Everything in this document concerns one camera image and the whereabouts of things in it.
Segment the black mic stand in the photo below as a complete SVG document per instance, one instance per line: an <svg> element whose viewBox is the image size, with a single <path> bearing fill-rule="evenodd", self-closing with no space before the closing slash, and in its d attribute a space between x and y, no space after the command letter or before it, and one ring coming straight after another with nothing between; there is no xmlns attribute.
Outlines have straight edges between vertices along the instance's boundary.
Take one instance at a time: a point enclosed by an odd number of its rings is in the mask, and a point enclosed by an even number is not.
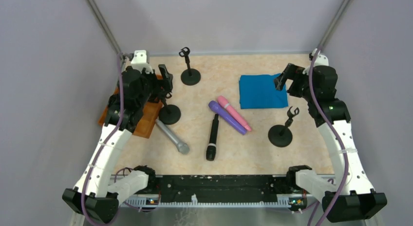
<svg viewBox="0 0 413 226"><path fill-rule="evenodd" d="M293 135L289 127L293 123L293 118L300 113L300 109L297 107L292 112L290 107L287 111L288 119L284 125L274 125L268 131L268 139L276 147L287 147L293 140Z"/></svg>
<svg viewBox="0 0 413 226"><path fill-rule="evenodd" d="M191 68L189 59L190 49L184 47L180 50L179 56L185 59L187 69L181 73L181 81L188 86L196 85L201 80L201 74L198 70Z"/></svg>
<svg viewBox="0 0 413 226"><path fill-rule="evenodd" d="M167 100L172 97L171 93L158 96L158 99L163 104L158 114L158 119L165 125L173 125L177 123L181 118L181 111L178 106L168 104Z"/></svg>

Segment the black microphone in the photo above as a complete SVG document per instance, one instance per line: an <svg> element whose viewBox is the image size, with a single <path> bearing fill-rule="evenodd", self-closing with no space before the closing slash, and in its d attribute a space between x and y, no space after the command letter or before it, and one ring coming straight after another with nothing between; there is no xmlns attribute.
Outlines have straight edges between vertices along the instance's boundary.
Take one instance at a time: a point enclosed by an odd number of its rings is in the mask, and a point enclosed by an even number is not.
<svg viewBox="0 0 413 226"><path fill-rule="evenodd" d="M209 142L206 149L206 160L207 161L214 161L216 156L216 149L217 149L217 135L218 135L218 128L219 128L219 115L216 113L211 125Z"/></svg>

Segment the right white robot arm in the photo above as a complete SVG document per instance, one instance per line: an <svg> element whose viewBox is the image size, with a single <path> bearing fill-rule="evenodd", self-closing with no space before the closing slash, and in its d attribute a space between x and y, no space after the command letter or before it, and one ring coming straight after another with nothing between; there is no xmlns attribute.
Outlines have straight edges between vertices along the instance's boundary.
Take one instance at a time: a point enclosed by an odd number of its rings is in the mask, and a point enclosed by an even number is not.
<svg viewBox="0 0 413 226"><path fill-rule="evenodd" d="M351 117L346 104L336 97L338 75L332 67L320 65L309 75L304 68L288 64L275 79L281 90L291 80L288 93L307 101L329 157L337 183L331 184L309 166L293 166L287 172L291 185L312 194L322 206L324 218L332 223L367 220L387 204L384 193L369 181L355 146Z"/></svg>

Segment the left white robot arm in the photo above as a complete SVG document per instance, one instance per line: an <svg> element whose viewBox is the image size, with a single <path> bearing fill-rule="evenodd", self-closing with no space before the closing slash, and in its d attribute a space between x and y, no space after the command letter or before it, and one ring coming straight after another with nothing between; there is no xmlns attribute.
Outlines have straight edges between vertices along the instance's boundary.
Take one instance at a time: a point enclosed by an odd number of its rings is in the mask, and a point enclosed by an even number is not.
<svg viewBox="0 0 413 226"><path fill-rule="evenodd" d="M173 75L164 64L158 66L161 78L147 69L128 66L110 96L101 136L81 178L65 189L62 199L94 226L108 226L119 207L136 192L146 189L154 170L139 166L126 177L110 184L112 170L127 141L132 137L147 102L169 98Z"/></svg>

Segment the brown wooden compartment tray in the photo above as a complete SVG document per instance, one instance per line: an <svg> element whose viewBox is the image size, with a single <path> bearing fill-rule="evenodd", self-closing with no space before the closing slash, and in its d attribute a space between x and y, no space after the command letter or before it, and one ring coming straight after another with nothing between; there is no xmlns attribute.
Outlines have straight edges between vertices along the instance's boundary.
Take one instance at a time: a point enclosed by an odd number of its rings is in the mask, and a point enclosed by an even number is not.
<svg viewBox="0 0 413 226"><path fill-rule="evenodd" d="M101 126L116 125L123 113L119 129L128 130L135 136L149 138L155 119L161 109L161 102L142 102L144 84L142 73L127 70L122 73L113 95L98 120Z"/></svg>

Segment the blue folded cloth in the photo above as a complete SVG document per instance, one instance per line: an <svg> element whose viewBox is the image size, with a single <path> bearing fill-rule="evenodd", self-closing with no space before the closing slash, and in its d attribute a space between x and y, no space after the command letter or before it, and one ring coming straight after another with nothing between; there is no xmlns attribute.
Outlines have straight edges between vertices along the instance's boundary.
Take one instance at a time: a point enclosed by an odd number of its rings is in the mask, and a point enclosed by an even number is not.
<svg viewBox="0 0 413 226"><path fill-rule="evenodd" d="M242 75L239 80L241 109L281 109L288 106L286 88L276 90L275 75Z"/></svg>

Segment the pink microphone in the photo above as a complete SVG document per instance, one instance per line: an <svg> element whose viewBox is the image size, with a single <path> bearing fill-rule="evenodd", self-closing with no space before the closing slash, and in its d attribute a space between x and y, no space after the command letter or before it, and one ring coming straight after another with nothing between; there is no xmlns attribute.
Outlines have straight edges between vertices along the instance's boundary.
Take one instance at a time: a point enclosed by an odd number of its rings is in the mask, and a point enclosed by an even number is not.
<svg viewBox="0 0 413 226"><path fill-rule="evenodd" d="M252 128L249 126L247 121L232 107L230 102L222 95L217 97L218 103L238 122L240 123L247 131L252 131Z"/></svg>

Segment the purple microphone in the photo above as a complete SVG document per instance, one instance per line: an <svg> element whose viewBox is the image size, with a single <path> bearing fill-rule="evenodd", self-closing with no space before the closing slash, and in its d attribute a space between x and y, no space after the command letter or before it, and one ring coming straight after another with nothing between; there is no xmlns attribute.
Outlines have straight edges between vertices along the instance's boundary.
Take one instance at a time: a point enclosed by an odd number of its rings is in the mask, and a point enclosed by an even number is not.
<svg viewBox="0 0 413 226"><path fill-rule="evenodd" d="M237 132L242 135L247 133L247 130L236 120L234 119L217 101L210 101L208 104L209 108L221 116L230 126L232 126Z"/></svg>

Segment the silver grey microphone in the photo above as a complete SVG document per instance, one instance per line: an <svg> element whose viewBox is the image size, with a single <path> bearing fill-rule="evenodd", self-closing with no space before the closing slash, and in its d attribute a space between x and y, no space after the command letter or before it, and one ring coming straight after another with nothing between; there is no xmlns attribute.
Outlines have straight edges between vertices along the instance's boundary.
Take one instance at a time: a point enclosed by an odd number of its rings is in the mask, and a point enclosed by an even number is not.
<svg viewBox="0 0 413 226"><path fill-rule="evenodd" d="M171 141L171 143L177 148L181 154L188 154L190 151L189 146L181 138L179 138L175 132L173 132L167 125L161 120L156 119L155 123L157 127L163 132L163 134Z"/></svg>

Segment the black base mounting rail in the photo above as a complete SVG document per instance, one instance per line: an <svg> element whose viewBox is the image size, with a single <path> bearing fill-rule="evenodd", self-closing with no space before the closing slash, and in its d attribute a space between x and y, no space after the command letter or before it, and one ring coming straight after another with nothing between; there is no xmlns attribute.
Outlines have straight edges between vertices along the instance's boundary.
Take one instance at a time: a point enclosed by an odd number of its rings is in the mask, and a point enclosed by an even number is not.
<svg viewBox="0 0 413 226"><path fill-rule="evenodd" d="M283 196L302 198L284 175L157 175L138 194L154 194L162 203L275 203Z"/></svg>

